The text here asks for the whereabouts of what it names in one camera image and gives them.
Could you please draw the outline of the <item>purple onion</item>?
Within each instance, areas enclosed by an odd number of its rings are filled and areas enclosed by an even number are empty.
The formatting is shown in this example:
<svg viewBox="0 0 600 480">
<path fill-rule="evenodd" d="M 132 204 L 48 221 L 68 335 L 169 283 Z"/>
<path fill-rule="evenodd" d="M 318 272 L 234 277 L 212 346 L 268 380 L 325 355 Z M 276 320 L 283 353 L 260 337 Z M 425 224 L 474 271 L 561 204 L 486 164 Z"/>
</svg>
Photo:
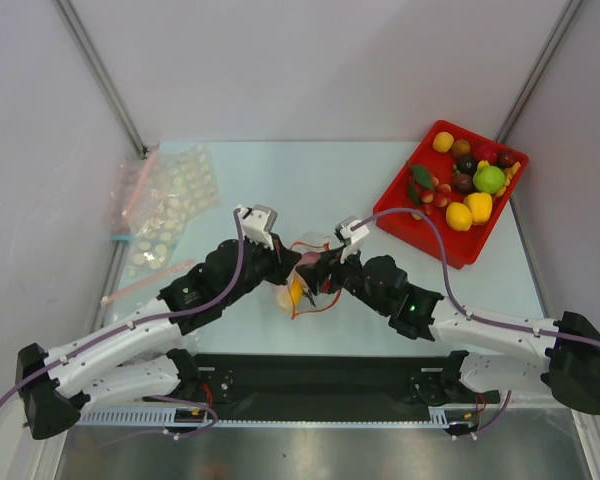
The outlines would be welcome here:
<svg viewBox="0 0 600 480">
<path fill-rule="evenodd" d="M 305 251 L 302 254 L 299 265 L 313 265 L 317 263 L 321 258 L 321 252 L 318 251 Z"/>
</svg>

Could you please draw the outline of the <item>clear zip bag orange zipper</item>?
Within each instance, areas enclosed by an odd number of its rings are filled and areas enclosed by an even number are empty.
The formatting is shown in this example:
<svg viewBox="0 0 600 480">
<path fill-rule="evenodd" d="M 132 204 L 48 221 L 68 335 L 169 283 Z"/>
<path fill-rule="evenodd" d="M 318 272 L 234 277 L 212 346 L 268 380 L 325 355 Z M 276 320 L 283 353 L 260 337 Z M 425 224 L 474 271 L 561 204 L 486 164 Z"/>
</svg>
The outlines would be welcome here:
<svg viewBox="0 0 600 480">
<path fill-rule="evenodd" d="M 308 231 L 304 235 L 299 237 L 296 241 L 294 241 L 289 248 L 299 252 L 301 254 L 301 257 L 305 251 L 318 251 L 322 254 L 332 248 L 333 240 L 334 238 L 331 235 L 316 231 Z M 304 293 L 302 299 L 296 307 L 294 307 L 292 310 L 286 310 L 281 308 L 278 304 L 278 293 L 281 286 L 286 286 L 293 279 L 297 279 L 303 284 Z M 295 270 L 293 270 L 293 273 L 289 277 L 287 284 L 281 286 L 274 286 L 273 291 L 278 307 L 285 314 L 288 314 L 291 319 L 296 319 L 299 316 L 306 314 L 324 313 L 329 309 L 333 308 L 340 300 L 340 291 L 338 291 L 335 294 L 313 296 L 306 288 L 306 285 L 304 284 L 303 280 L 296 274 Z"/>
</svg>

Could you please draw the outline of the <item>orange yellow mango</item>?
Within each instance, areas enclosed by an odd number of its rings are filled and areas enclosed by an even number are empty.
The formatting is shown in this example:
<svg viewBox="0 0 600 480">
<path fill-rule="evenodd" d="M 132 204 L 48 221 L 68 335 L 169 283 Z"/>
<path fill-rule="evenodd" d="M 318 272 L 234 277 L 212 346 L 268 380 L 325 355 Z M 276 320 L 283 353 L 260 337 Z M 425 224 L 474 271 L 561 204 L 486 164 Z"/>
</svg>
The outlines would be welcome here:
<svg viewBox="0 0 600 480">
<path fill-rule="evenodd" d="M 280 287 L 278 304 L 283 309 L 292 310 L 302 299 L 303 293 L 303 284 L 299 280 L 293 279 L 286 286 Z"/>
</svg>

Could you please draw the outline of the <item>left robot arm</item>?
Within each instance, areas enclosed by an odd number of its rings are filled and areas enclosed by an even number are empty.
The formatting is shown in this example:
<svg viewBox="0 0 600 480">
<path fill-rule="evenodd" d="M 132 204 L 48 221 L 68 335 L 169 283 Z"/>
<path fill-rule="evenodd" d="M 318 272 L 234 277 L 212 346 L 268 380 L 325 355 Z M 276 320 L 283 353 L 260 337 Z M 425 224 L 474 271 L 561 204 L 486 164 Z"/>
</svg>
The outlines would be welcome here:
<svg viewBox="0 0 600 480">
<path fill-rule="evenodd" d="M 67 431 L 98 404 L 194 397 L 200 388 L 195 361 L 172 344 L 219 319 L 261 284 L 286 285 L 301 255 L 277 235 L 271 240 L 226 240 L 125 319 L 60 347 L 23 347 L 16 389 L 32 438 Z"/>
</svg>

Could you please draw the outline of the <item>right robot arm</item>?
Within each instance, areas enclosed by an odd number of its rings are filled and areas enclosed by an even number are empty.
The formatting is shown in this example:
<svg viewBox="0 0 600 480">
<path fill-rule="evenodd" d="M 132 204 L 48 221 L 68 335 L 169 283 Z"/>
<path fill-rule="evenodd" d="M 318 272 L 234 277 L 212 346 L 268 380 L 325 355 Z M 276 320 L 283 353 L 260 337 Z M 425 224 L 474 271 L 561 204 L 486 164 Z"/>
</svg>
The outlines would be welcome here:
<svg viewBox="0 0 600 480">
<path fill-rule="evenodd" d="M 411 283 L 389 255 L 361 261 L 328 252 L 296 272 L 314 296 L 345 290 L 398 334 L 455 345 L 441 376 L 453 401 L 474 392 L 534 392 L 600 415 L 600 332 L 581 314 L 533 319 L 475 310 Z"/>
</svg>

